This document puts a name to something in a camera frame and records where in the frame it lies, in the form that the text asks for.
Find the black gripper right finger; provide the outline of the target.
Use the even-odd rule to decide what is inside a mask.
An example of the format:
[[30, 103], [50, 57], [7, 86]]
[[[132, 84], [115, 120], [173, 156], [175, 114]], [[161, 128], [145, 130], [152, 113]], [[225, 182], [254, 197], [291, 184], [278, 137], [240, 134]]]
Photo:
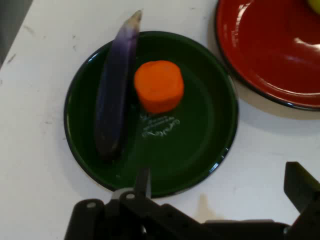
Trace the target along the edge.
[[298, 162], [287, 162], [284, 192], [299, 216], [284, 234], [286, 240], [320, 238], [320, 183]]

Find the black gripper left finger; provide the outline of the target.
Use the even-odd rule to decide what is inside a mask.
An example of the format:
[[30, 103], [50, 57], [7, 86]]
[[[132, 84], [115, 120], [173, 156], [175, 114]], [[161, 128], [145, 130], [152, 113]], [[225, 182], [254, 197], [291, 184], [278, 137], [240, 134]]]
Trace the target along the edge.
[[104, 203], [78, 202], [66, 230], [66, 240], [201, 240], [205, 228], [169, 204], [151, 200], [151, 171], [138, 171], [134, 187], [114, 191]]

